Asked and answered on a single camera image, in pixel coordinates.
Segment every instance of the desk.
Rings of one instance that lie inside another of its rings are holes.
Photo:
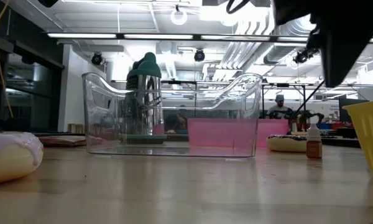
[[[254,159],[99,156],[47,148],[31,175],[0,184],[0,224],[373,223],[360,149],[323,160],[258,149]]]

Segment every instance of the white cap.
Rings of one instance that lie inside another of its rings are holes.
[[[321,131],[316,127],[316,124],[311,124],[308,129],[307,141],[321,141]]]

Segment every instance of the donut with icing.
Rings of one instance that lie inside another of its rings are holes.
[[[275,152],[306,152],[306,137],[272,134],[267,138],[267,148]]]
[[[30,174],[43,159],[44,148],[31,133],[0,133],[0,182]]]

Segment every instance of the clear plastic bin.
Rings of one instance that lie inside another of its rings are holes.
[[[261,80],[260,75],[247,73],[220,90],[134,91],[115,89],[94,73],[83,74],[87,151],[252,157],[256,151]],[[165,97],[169,95],[180,100]],[[193,103],[183,105],[189,99]],[[187,127],[169,131],[163,110],[191,114]],[[225,116],[218,118],[214,115],[217,113]]]
[[[373,101],[343,106],[343,109],[351,116],[359,144],[373,172]]]

